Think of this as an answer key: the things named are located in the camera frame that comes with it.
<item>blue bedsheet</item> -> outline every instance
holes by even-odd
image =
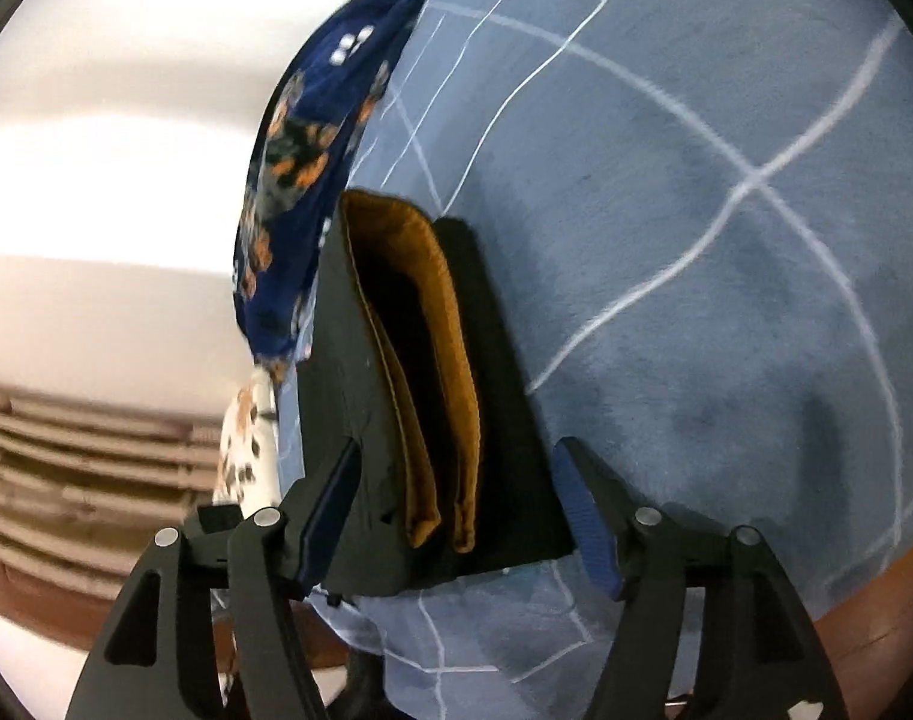
[[[755,524],[814,615],[913,545],[913,39],[886,0],[428,0],[351,184],[472,224],[548,446]],[[579,717],[620,613],[575,557],[319,608],[419,720]]]

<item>black fabric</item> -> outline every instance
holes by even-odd
[[[380,313],[407,370],[426,439],[436,458],[450,463],[437,477],[443,527],[418,549],[407,542],[404,453],[376,338],[354,276],[341,210],[320,256],[313,355],[300,365],[303,452],[308,476],[337,460],[348,437],[359,442],[364,475],[340,545],[323,583],[346,596],[396,595],[461,575],[552,560],[573,551],[554,494],[543,449],[513,347],[474,243],[458,220],[434,225],[451,270],[467,355],[482,411],[476,548],[458,555],[451,546],[452,438],[441,413],[433,351],[412,285],[385,266],[357,262],[362,284]]]
[[[379,257],[357,257],[356,262],[364,295],[380,316],[407,375],[413,405],[434,466],[436,494],[441,501],[453,500],[457,493],[457,450],[443,394],[436,383],[434,343],[423,320],[417,288]],[[441,506],[440,513],[445,525],[449,526],[454,517],[453,507]]]

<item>white wall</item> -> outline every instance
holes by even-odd
[[[247,376],[230,298],[257,124],[345,0],[26,0],[0,37],[0,383],[219,415]],[[82,664],[0,619],[40,720]]]

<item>brown wooden surface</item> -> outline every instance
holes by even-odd
[[[816,630],[851,720],[876,720],[913,671],[913,549]]]
[[[90,651],[111,602],[93,598],[23,574],[0,562],[0,615],[11,622],[83,651]],[[296,630],[308,664],[313,669],[346,664],[346,645],[319,618],[309,604],[294,604]],[[220,671],[231,668],[232,628],[228,622],[214,627]]]
[[[62,589],[0,562],[0,615],[41,637],[90,651],[112,602]],[[217,661],[227,671],[233,656],[230,626],[214,627]]]

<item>white line pattern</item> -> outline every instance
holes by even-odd
[[[452,68],[450,68],[450,71],[448,72],[445,79],[443,79],[443,81],[441,82],[439,87],[436,88],[434,95],[430,98],[430,102],[427,104],[427,109],[423,112],[423,115],[420,117],[420,121],[418,121],[416,123],[416,127],[413,127],[413,131],[412,131],[412,134],[410,134],[410,138],[407,140],[407,143],[403,147],[403,150],[400,151],[400,156],[398,156],[393,161],[391,168],[386,172],[386,175],[383,177],[383,181],[380,184],[381,189],[383,189],[383,187],[386,186],[386,182],[388,182],[389,178],[391,178],[391,175],[393,174],[393,170],[396,170],[396,166],[400,164],[400,160],[403,159],[403,155],[407,153],[407,148],[410,148],[410,144],[413,142],[413,139],[416,137],[416,133],[420,129],[420,125],[423,124],[423,121],[424,121],[424,119],[426,119],[427,114],[430,112],[430,109],[434,107],[436,98],[438,98],[440,95],[440,92],[443,91],[443,87],[447,85],[447,81],[449,81],[450,78],[453,76],[453,74],[457,71],[457,68],[459,67],[459,63],[463,61],[463,55],[465,55],[465,53],[466,53],[466,47],[470,45],[470,41],[473,40],[474,34],[477,34],[477,32],[479,31],[479,28],[482,25],[484,25],[484,23],[486,23],[486,20],[493,14],[493,12],[498,7],[500,7],[501,2],[503,2],[503,0],[497,0],[496,2],[494,2],[493,7],[491,7],[487,13],[483,14],[482,18],[474,25],[474,28],[470,30],[470,34],[466,36],[466,40],[463,41],[463,47],[459,50],[459,54],[456,57],[454,66]],[[428,1],[426,6],[430,7],[431,3]]]
[[[383,117],[386,116],[386,111],[393,108],[393,103],[396,103],[396,101],[399,100],[400,95],[403,93],[403,88],[404,88],[404,86],[407,85],[407,81],[410,78],[410,74],[412,74],[412,71],[416,70],[416,66],[418,64],[420,64],[420,60],[423,58],[423,55],[426,52],[427,48],[430,47],[430,42],[431,42],[431,40],[434,39],[434,35],[436,35],[436,31],[439,30],[441,23],[443,23],[444,18],[445,18],[445,16],[440,16],[440,20],[436,23],[436,26],[434,27],[434,31],[430,33],[430,37],[427,38],[427,42],[423,44],[423,47],[420,49],[420,52],[418,53],[418,55],[416,55],[416,59],[413,60],[413,64],[410,65],[410,69],[407,70],[407,74],[405,76],[403,76],[403,80],[400,81],[400,85],[398,87],[396,87],[395,91],[391,92],[391,99],[389,100],[389,103],[386,103],[386,105],[383,106],[383,110],[380,112],[381,121],[383,120]]]
[[[559,587],[560,592],[563,595],[563,603],[570,610],[570,620],[573,620],[573,624],[575,625],[576,630],[578,630],[583,643],[589,644],[591,641],[593,641],[593,637],[590,635],[590,632],[587,630],[585,624],[583,624],[583,620],[580,619],[579,614],[576,613],[576,603],[575,600],[573,600],[573,593],[570,592],[570,586],[568,586],[568,584],[563,581],[563,577],[560,576],[559,560],[554,560],[551,562],[549,565],[549,570],[551,570],[552,574],[554,574],[556,586]]]
[[[423,590],[420,590],[416,603],[424,618],[426,618],[427,625],[430,626],[430,633],[434,637],[434,642],[436,642],[436,662],[439,670],[436,672],[434,695],[436,695],[436,704],[440,707],[440,720],[447,720],[447,704],[443,701],[443,669],[446,667],[446,652],[443,649],[443,640],[440,638],[440,632],[436,630],[434,618],[430,616],[429,611],[427,611],[427,605],[423,602]]]
[[[471,8],[465,8],[461,5],[451,4],[450,2],[442,2],[442,4],[434,4],[434,8],[444,10],[456,15],[467,16],[470,18],[479,18],[479,11],[474,11]],[[533,37],[546,40],[554,45],[561,45],[564,41],[564,38],[560,35],[557,35],[553,32],[549,32],[546,29],[538,28],[538,26],[530,25],[529,23],[520,22],[520,20],[506,18],[503,16],[493,16],[490,19],[492,23],[496,25],[506,26],[507,28],[515,29],[517,31],[525,32],[532,35]],[[885,51],[892,45],[893,40],[895,40],[897,34],[899,34],[902,28],[902,23],[899,18],[894,14],[887,21],[887,25],[884,27],[882,32],[877,35],[867,51],[866,61],[869,63],[867,68],[861,67],[858,71],[858,74],[854,77],[852,84],[860,84],[866,79],[867,69],[873,68],[874,65],[876,69],[879,69],[879,61],[882,60],[882,55]],[[652,81],[644,79],[642,76],[637,76],[631,70],[628,70],[621,64],[614,62],[612,59],[609,59],[605,56],[600,55],[594,50],[590,50],[587,47],[584,47],[577,42],[570,43],[567,49],[568,52],[572,52],[576,56],[581,56],[589,62],[592,62],[594,65],[601,67],[604,70],[609,71],[610,74],[616,76],[617,79],[620,79],[628,86],[636,89],[641,94],[645,95],[647,98],[653,100],[654,103],[659,105],[661,108],[666,110],[669,114],[672,114],[677,119],[680,119],[682,124],[692,130],[693,133],[703,138],[710,146],[714,148],[715,151],[722,154],[723,157],[727,159],[744,175],[744,181],[746,178],[749,178],[755,175],[759,170],[757,167],[753,167],[751,163],[743,156],[743,153],[733,146],[732,143],[727,141],[712,129],[712,127],[704,122],[693,110],[690,110],[684,103],[681,103],[680,100],[676,100],[672,95],[666,93],[663,89],[656,86]],[[839,105],[840,100],[834,104],[834,106]],[[821,136],[825,134],[824,131],[813,131],[808,129],[801,138],[813,137],[813,134],[818,134]],[[786,159],[786,156],[791,155],[792,157],[798,156],[799,146],[795,148],[791,146],[792,154],[789,154],[789,149],[781,155],[781,161]],[[786,205],[786,201],[777,193],[775,189],[767,183],[765,178],[759,180],[759,183],[754,187],[756,190],[760,191],[767,203],[770,204],[776,210],[776,212],[781,215],[781,218],[784,218],[786,223],[791,226],[791,229],[794,230],[796,234],[799,235],[801,240],[809,247],[810,251],[818,258],[820,264],[823,265],[823,268],[826,269],[827,274],[834,280],[834,283],[842,291],[842,296],[844,302],[847,304],[847,308],[850,313],[853,314],[854,322],[858,328],[858,331],[861,334],[861,340],[863,345],[866,347],[867,357],[870,360],[871,367],[873,368],[874,375],[876,376],[878,383],[881,388],[882,399],[884,399],[885,408],[887,408],[887,419],[890,422],[890,443],[893,451],[893,469],[894,469],[894,502],[902,499],[903,490],[902,490],[902,468],[903,468],[903,428],[899,416],[899,408],[896,400],[895,393],[892,388],[890,381],[890,375],[887,373],[887,368],[885,367],[884,361],[882,360],[882,355],[880,353],[879,345],[876,340],[876,335],[873,332],[872,325],[866,317],[866,313],[863,312],[860,302],[856,293],[853,291],[852,286],[850,285],[849,279],[846,278],[846,275],[843,273],[842,268],[839,266],[836,258],[832,255],[832,252],[829,251],[829,248],[819,240],[819,237],[813,233],[810,228],[806,225],[803,218],[799,217],[793,210]],[[738,201],[733,201],[735,194],[733,191],[727,197],[727,201],[723,204],[722,208],[717,212],[717,215],[714,217],[714,220],[711,221],[710,227],[707,231],[700,237],[698,241],[693,244],[693,247],[690,247],[684,254],[671,266],[668,266],[664,271],[660,271],[660,274],[654,276],[650,281],[644,282],[640,285],[637,285],[628,293],[623,295],[615,303],[611,304],[604,310],[602,314],[598,314],[591,322],[581,327],[575,335],[570,337],[570,340],[564,344],[560,352],[557,352],[556,355],[551,359],[551,363],[540,373],[538,374],[531,382],[530,386],[527,387],[528,392],[536,391],[540,386],[542,386],[549,376],[552,375],[552,372],[556,370],[556,367],[560,365],[561,362],[565,359],[570,352],[573,351],[575,346],[578,346],[580,343],[586,340],[589,335],[592,335],[594,331],[597,330],[602,324],[608,322],[609,319],[612,319],[613,316],[616,316],[619,312],[626,309],[629,305],[636,303],[644,295],[652,292],[653,289],[665,284],[666,281],[671,280],[679,274],[680,271],[683,271],[686,266],[690,265],[698,256],[700,255],[706,247],[709,247],[714,238],[717,237],[719,232],[722,232],[722,228],[726,225],[728,218],[736,210]],[[612,312],[611,317],[605,317],[608,312]],[[899,509],[894,516],[894,526],[892,527],[890,533],[892,533],[892,546],[890,554],[897,549],[897,546],[902,538],[902,525],[903,517]]]
[[[559,661],[559,659],[562,658],[562,656],[568,655],[568,654],[572,653],[573,650],[578,650],[580,647],[583,647],[585,645],[586,645],[585,641],[577,641],[577,642],[571,644],[569,647],[564,647],[562,650],[560,650],[555,655],[549,656],[549,658],[546,659],[546,661],[543,661],[541,664],[539,664],[537,666],[533,666],[533,668],[530,669],[530,671],[525,671],[519,677],[514,677],[512,680],[510,680],[511,685],[516,685],[516,683],[522,683],[523,680],[528,680],[530,677],[532,677],[537,672],[543,671],[543,669],[545,669],[546,666],[555,664],[556,661]]]
[[[426,668],[426,666],[421,666],[417,664],[416,661],[411,661],[409,658],[404,658],[402,655],[393,652],[392,650],[383,650],[388,658],[394,659],[394,661],[399,661],[401,664],[410,666],[410,668],[415,668],[417,671],[421,671],[424,674],[489,674],[493,672],[500,671],[496,666],[444,666],[443,668]]]
[[[549,57],[546,57],[546,59],[543,62],[541,62],[537,66],[537,68],[534,71],[532,71],[532,73],[530,73],[525,79],[523,79],[517,85],[516,89],[514,89],[512,92],[510,92],[509,97],[507,97],[506,100],[503,100],[503,103],[500,105],[499,108],[497,108],[497,112],[495,114],[493,114],[493,118],[490,119],[489,124],[487,124],[487,126],[483,129],[483,134],[480,135],[479,141],[477,142],[477,148],[473,149],[473,154],[471,154],[470,161],[466,164],[466,169],[463,170],[463,175],[460,176],[460,180],[458,181],[458,183],[456,183],[456,188],[454,189],[453,194],[451,194],[450,199],[447,200],[447,204],[443,209],[444,215],[446,215],[448,210],[450,210],[450,207],[454,204],[455,199],[457,199],[457,196],[459,195],[460,190],[463,189],[463,184],[466,182],[466,177],[468,177],[468,175],[470,174],[470,170],[473,167],[473,163],[476,162],[476,160],[477,160],[477,154],[479,154],[479,150],[483,147],[483,141],[485,141],[487,135],[490,134],[490,130],[493,129],[493,125],[496,124],[497,119],[500,117],[501,113],[503,113],[503,111],[506,110],[506,106],[510,105],[513,98],[515,98],[516,95],[520,94],[522,89],[524,89],[525,86],[527,86],[527,84],[530,83],[530,81],[535,79],[536,76],[539,76],[542,71],[546,70],[546,67],[549,66],[549,63],[554,61],[556,59],[556,57],[558,57],[559,55],[561,55],[561,53],[563,53],[563,52],[565,52],[565,50],[567,50],[567,47],[570,46],[570,43],[573,43],[573,41],[576,39],[576,36],[578,36],[578,34],[580,32],[583,32],[583,30],[585,30],[586,26],[589,25],[589,23],[592,22],[592,20],[594,20],[594,18],[597,18],[597,15],[599,15],[599,12],[602,11],[602,9],[604,9],[607,2],[609,2],[609,1],[610,0],[600,0],[597,3],[597,6],[593,10],[590,11],[590,14],[585,19],[583,19],[569,35],[567,35],[567,37],[563,40],[563,43],[560,44],[560,46],[556,49],[556,51],[553,52]]]
[[[351,167],[351,169],[350,169],[350,174],[348,175],[348,177],[346,177],[347,186],[349,186],[350,182],[353,181],[354,176],[357,175],[357,170],[359,170],[359,166],[364,163],[364,159],[367,159],[367,157],[370,155],[370,151],[373,151],[373,146],[376,146],[376,144],[377,144],[377,139],[373,138],[373,142],[370,143],[369,148],[367,148],[367,150],[364,151],[364,153],[362,153],[359,156],[357,161],[354,162],[353,167]]]
[[[393,81],[389,81],[389,88],[393,89]],[[423,169],[423,175],[427,177],[427,183],[430,185],[430,195],[436,203],[436,207],[442,207],[440,201],[440,194],[436,191],[436,181],[434,181],[434,175],[430,172],[430,165],[427,164],[426,155],[423,153],[423,146],[420,146],[420,141],[416,137],[416,130],[413,129],[413,122],[410,122],[410,116],[407,116],[407,109],[403,106],[403,101],[400,100],[400,95],[396,95],[396,109],[400,111],[400,118],[403,120],[403,126],[407,127],[407,132],[410,133],[410,141],[413,143],[413,150],[416,152],[416,158],[420,162],[420,167]]]
[[[906,509],[904,509],[901,526],[904,523],[906,523],[906,521],[908,519],[910,519],[912,516],[913,516],[913,499],[911,500],[911,502],[909,502],[909,504],[906,505]],[[876,555],[877,552],[879,552],[882,548],[887,546],[887,544],[892,545],[892,541],[893,541],[893,527],[890,526],[890,528],[887,528],[885,531],[883,531],[880,534],[880,536],[878,536],[876,538],[875,541],[871,541],[870,546],[866,547],[866,550],[863,550],[863,555],[860,555],[859,557],[857,557],[856,560],[852,560],[852,562],[848,562],[847,565],[844,565],[844,567],[842,567],[839,571],[837,571],[837,573],[832,574],[829,577],[829,579],[826,581],[827,586],[830,586],[831,584],[835,584],[837,581],[841,580],[844,576],[846,576],[848,573],[850,573],[850,571],[852,571],[854,568],[856,568],[858,565],[860,565],[860,563],[864,562],[865,560],[869,560],[871,557]],[[889,557],[891,555],[892,555],[892,551],[888,550],[887,557]],[[884,570],[884,566],[881,566],[880,571],[882,572],[882,570]]]

